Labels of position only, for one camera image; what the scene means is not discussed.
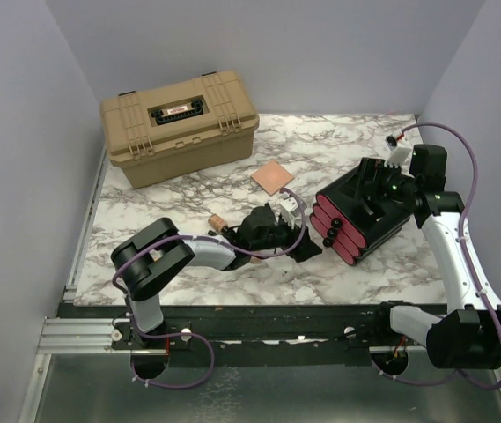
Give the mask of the black makeup drawer organizer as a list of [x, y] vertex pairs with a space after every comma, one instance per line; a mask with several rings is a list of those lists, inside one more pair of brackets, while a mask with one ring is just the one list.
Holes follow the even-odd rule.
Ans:
[[332, 248], [342, 260], [354, 266], [370, 255], [375, 249], [400, 232], [409, 222], [407, 211], [386, 206], [387, 214], [380, 220], [367, 215], [361, 204], [354, 199], [357, 167], [340, 176], [316, 193], [325, 195], [342, 214], [363, 234], [367, 246], [360, 249], [341, 229], [343, 223], [339, 219], [331, 219], [316, 203], [309, 219], [313, 228], [322, 237], [322, 244]]

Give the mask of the square copper compact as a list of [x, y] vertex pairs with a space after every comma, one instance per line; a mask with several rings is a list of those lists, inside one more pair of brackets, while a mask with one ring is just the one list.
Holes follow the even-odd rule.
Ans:
[[276, 194], [294, 179], [294, 176], [277, 161], [271, 160], [256, 170], [251, 179], [270, 196]]

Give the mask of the pink top drawer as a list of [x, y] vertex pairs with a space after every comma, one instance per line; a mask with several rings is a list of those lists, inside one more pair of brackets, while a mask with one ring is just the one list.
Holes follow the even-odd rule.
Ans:
[[325, 195], [318, 193], [316, 195], [316, 203], [331, 219], [339, 219], [342, 221], [343, 225], [341, 229], [360, 249], [364, 249], [367, 246], [367, 241], [363, 234]]

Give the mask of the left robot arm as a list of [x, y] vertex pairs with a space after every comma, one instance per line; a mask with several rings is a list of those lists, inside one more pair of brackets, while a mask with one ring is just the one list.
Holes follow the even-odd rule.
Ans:
[[322, 248], [311, 240], [306, 224], [295, 222], [298, 213], [303, 214], [300, 206], [275, 213], [265, 204], [239, 225], [203, 237], [181, 234], [171, 219], [161, 218], [115, 248], [110, 258], [135, 319], [135, 341], [146, 348], [160, 342], [164, 316], [159, 294], [188, 266], [234, 271], [252, 258], [288, 256], [302, 263], [319, 255]]

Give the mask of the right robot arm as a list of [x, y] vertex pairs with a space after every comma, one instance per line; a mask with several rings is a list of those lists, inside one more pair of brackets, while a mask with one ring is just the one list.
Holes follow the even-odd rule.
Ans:
[[403, 335], [425, 347], [437, 368], [501, 367], [501, 300], [471, 243], [465, 217], [469, 203], [447, 191], [447, 152], [416, 145], [409, 171], [383, 159], [363, 158], [357, 167], [356, 199], [398, 205], [416, 220], [435, 256], [446, 292], [443, 317], [395, 303], [372, 324], [374, 337], [391, 345]]

